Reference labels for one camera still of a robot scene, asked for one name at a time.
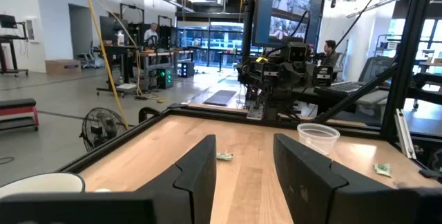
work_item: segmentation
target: computer tower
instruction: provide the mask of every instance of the computer tower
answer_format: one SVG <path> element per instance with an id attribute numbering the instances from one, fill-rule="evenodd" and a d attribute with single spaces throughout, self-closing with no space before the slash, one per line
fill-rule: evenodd
<path id="1" fill-rule="evenodd" d="M 193 62 L 182 62 L 180 64 L 181 75 L 180 77 L 189 78 L 195 74 L 195 64 Z"/>
<path id="2" fill-rule="evenodd" d="M 168 89 L 173 86 L 173 70 L 172 68 L 157 69 L 157 85 L 160 89 Z"/>

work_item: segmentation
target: monitor screen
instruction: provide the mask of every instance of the monitor screen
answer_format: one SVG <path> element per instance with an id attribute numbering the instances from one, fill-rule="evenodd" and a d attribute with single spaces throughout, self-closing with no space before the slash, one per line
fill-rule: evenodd
<path id="1" fill-rule="evenodd" d="M 294 37 L 316 44 L 323 0 L 256 0 L 253 45 L 276 47 L 283 37 L 290 36 L 306 10 L 310 11 L 299 26 Z M 307 36 L 307 23 L 310 20 Z"/>

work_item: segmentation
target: black mat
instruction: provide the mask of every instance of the black mat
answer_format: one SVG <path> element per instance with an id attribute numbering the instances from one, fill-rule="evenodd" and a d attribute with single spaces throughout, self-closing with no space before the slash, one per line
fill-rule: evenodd
<path id="1" fill-rule="evenodd" d="M 212 104 L 215 106 L 227 106 L 230 99 L 236 94 L 236 91 L 229 90 L 219 90 L 214 95 L 212 95 L 209 99 L 207 99 L 205 104 Z"/>

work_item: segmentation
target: cardboard box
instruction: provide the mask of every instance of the cardboard box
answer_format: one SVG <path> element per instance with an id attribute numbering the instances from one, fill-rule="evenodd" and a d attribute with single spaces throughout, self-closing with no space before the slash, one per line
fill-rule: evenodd
<path id="1" fill-rule="evenodd" d="M 81 73 L 81 62 L 74 59 L 46 61 L 46 74 L 72 75 Z"/>

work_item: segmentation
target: white bottle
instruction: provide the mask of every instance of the white bottle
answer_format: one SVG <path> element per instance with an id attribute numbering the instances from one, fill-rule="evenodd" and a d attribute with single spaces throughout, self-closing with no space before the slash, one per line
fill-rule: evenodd
<path id="1" fill-rule="evenodd" d="M 117 44 L 118 44 L 118 46 L 124 46 L 124 35 L 123 35 L 122 31 L 118 32 Z"/>

